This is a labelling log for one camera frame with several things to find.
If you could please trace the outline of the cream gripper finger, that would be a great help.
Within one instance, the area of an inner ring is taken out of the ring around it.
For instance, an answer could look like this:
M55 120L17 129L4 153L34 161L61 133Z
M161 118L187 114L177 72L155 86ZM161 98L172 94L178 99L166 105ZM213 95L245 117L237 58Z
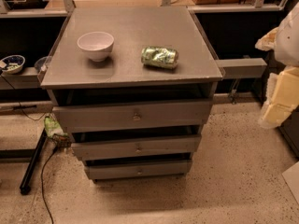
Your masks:
M274 28L271 31L269 31L266 35L261 37L255 44L255 48L263 51L268 51L274 48L275 46L275 40L276 40L276 34L277 34L278 28Z
M263 103L258 123L265 129L279 127L298 106L299 68L289 66L278 75L269 75L266 101Z

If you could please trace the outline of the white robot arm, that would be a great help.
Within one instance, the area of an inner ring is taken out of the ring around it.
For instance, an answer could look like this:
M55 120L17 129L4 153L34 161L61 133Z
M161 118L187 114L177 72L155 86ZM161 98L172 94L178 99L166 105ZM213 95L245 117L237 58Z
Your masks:
M277 62L285 68L277 75L271 73L266 85L259 125L265 129L279 127L299 106L299 3L255 44L259 50L274 51Z

